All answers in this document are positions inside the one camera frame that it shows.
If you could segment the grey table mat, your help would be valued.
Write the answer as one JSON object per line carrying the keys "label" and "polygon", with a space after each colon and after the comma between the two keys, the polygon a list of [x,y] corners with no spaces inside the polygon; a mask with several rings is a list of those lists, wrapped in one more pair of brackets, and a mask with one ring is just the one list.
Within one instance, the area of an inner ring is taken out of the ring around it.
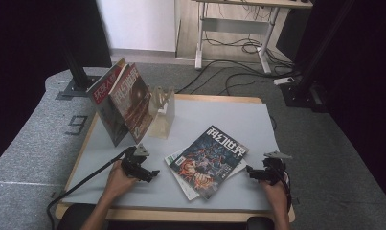
{"label": "grey table mat", "polygon": [[[90,137],[81,154],[68,189],[82,181],[129,146],[127,136],[117,146],[111,142],[101,119],[90,127]],[[263,211],[269,204],[255,179],[242,170],[221,183],[209,198],[202,196],[189,201],[165,157],[188,147],[204,131],[215,126],[249,149],[244,160],[255,169],[262,168],[264,154],[279,150],[265,103],[205,102],[175,100],[175,118],[167,139],[145,136],[141,143],[150,156],[142,166],[150,171],[159,170],[151,182],[137,182],[130,192],[116,201],[117,205],[134,208],[201,209],[226,211]],[[67,203],[96,203],[105,187],[110,167],[91,178],[63,199]]]}

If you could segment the plastic portrait cover magazine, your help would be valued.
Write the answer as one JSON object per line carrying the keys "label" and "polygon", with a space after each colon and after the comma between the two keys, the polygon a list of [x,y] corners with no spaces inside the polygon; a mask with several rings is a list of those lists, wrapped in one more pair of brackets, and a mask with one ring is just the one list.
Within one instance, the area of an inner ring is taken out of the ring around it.
{"label": "plastic portrait cover magazine", "polygon": [[109,92],[125,66],[125,60],[121,58],[86,91],[114,146],[120,144],[128,129],[119,110],[110,99]]}

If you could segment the white snowy scene magazine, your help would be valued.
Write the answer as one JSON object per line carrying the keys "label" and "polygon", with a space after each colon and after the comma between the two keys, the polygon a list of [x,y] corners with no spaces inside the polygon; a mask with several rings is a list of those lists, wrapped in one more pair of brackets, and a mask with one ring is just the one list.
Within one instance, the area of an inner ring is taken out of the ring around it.
{"label": "white snowy scene magazine", "polygon": [[[170,165],[182,152],[184,149],[180,149],[173,154],[170,154],[165,157],[165,162]],[[247,165],[247,162],[242,159],[237,166],[232,170],[232,172],[228,175],[228,178],[232,177],[236,173],[239,173],[241,170],[243,170]],[[185,196],[187,197],[188,201],[194,200],[197,197],[199,197],[199,193],[189,184],[187,183],[180,175],[178,175],[175,171],[171,171],[174,175],[176,181],[180,185],[182,191],[184,192]]]}

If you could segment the white desk frame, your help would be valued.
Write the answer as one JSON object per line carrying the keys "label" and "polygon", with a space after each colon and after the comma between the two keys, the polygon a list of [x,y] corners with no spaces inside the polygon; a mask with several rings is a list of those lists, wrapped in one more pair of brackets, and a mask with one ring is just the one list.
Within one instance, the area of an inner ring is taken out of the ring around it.
{"label": "white desk frame", "polygon": [[[287,9],[311,9],[313,4],[310,0],[194,0],[199,4],[198,16],[198,39],[195,52],[194,67],[196,70],[202,68],[203,34],[205,32],[220,32],[232,34],[263,35],[264,41],[257,49],[261,61],[262,70],[270,74],[271,69],[266,57],[266,50],[275,27],[277,16],[281,8]],[[211,18],[205,15],[206,5],[210,3],[242,5],[254,7],[269,7],[270,18],[266,22],[246,21],[235,19]]]}

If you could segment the black slanted metal stand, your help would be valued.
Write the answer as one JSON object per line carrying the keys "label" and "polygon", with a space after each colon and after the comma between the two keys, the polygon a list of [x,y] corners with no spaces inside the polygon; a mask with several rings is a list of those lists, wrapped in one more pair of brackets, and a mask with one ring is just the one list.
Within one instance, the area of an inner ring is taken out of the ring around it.
{"label": "black slanted metal stand", "polygon": [[310,0],[307,24],[294,60],[294,70],[300,74],[298,83],[280,87],[289,107],[309,108],[327,112],[327,92],[320,83],[323,65],[328,63],[333,43],[355,0]]}

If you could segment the black curtain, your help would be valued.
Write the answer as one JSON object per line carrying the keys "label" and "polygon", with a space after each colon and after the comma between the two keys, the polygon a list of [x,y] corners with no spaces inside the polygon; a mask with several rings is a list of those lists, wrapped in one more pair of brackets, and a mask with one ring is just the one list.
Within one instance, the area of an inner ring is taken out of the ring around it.
{"label": "black curtain", "polygon": [[[311,9],[284,22],[277,47],[293,62]],[[327,112],[386,195],[386,0],[355,0],[329,47],[319,79]]]}
{"label": "black curtain", "polygon": [[0,157],[68,68],[61,36],[78,65],[111,64],[97,0],[0,0]]}

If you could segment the dark blue cover magazine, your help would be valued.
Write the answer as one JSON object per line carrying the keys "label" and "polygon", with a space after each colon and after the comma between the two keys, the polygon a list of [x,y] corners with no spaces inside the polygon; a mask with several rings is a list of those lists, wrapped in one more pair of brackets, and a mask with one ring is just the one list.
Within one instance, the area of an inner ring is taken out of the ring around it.
{"label": "dark blue cover magazine", "polygon": [[210,126],[170,163],[170,168],[209,199],[248,151],[218,127]]}

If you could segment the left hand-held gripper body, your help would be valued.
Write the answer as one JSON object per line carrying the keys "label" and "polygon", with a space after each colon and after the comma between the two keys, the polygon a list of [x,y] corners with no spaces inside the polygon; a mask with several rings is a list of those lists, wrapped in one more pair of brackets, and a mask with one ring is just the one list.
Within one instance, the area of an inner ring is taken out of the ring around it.
{"label": "left hand-held gripper body", "polygon": [[122,159],[122,168],[127,176],[146,176],[146,169],[141,164],[149,156],[148,151],[143,145],[131,146],[124,150],[124,158]]}

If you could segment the black stand with base plate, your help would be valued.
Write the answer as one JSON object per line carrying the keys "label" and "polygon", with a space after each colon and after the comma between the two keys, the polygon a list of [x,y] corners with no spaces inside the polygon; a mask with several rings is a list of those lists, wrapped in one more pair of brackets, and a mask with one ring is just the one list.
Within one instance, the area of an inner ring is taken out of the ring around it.
{"label": "black stand with base plate", "polygon": [[86,91],[100,76],[88,76],[83,67],[78,64],[67,45],[63,45],[63,55],[72,74],[72,79],[63,91],[58,92],[56,99],[71,101],[74,97],[86,97]]}

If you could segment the red brown cover magazine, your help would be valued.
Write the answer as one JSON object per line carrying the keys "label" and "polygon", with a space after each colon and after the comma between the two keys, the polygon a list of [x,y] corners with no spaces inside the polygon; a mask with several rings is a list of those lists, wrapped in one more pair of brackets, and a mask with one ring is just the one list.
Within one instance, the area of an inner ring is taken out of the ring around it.
{"label": "red brown cover magazine", "polygon": [[139,144],[152,122],[150,92],[135,63],[127,64],[108,93],[121,114],[127,130]]}

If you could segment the clear acrylic magazine rack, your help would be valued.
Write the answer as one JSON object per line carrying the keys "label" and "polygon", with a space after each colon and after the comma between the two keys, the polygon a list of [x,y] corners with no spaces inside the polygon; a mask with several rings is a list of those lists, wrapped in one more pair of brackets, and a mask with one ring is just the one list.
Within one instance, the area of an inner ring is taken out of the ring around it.
{"label": "clear acrylic magazine rack", "polygon": [[148,129],[148,136],[167,139],[175,117],[174,88],[165,90],[161,86],[155,86],[149,100],[149,114],[152,116]]}

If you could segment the person's black pants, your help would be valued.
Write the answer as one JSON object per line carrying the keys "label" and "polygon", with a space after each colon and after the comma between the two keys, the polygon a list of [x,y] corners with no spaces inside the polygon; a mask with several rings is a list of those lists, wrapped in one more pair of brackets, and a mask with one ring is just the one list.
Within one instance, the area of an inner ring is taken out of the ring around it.
{"label": "person's black pants", "polygon": [[[80,230],[94,210],[94,204],[74,204],[60,220],[57,230]],[[270,218],[249,218],[246,223],[198,223],[104,220],[101,230],[274,230]]]}

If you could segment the person's right hand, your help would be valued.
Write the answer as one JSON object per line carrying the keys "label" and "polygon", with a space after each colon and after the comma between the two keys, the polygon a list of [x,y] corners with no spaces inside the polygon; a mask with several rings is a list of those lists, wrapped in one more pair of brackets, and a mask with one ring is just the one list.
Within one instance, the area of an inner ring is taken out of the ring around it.
{"label": "person's right hand", "polygon": [[288,213],[288,198],[283,182],[277,182],[270,185],[267,181],[260,181],[260,184],[265,191],[266,198],[274,212]]}

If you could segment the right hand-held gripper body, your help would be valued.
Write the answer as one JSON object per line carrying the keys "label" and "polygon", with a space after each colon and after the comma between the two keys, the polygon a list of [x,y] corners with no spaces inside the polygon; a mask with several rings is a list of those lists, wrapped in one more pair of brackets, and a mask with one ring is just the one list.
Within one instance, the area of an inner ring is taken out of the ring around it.
{"label": "right hand-held gripper body", "polygon": [[286,169],[284,159],[291,159],[291,156],[279,151],[268,152],[264,156],[264,170],[261,172],[261,180],[269,181],[271,185],[275,185],[284,179]]}

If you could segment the person's left hand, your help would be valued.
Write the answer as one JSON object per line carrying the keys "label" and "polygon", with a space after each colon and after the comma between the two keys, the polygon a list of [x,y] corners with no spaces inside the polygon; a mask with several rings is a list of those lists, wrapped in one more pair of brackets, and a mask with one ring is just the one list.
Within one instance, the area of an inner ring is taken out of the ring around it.
{"label": "person's left hand", "polygon": [[118,196],[126,193],[138,182],[137,178],[128,177],[125,174],[121,163],[122,161],[118,160],[113,164],[106,181],[102,195],[109,200],[114,200]]}

